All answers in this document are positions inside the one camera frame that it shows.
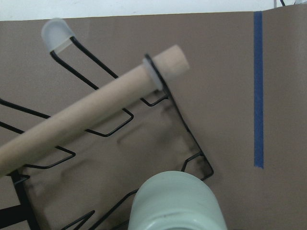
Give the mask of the pale green cup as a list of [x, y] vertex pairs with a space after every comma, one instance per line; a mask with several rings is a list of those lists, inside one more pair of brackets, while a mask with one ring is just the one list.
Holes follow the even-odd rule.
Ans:
[[225, 230], [217, 198], [199, 178], [178, 171], [158, 173], [136, 193], [130, 230]]

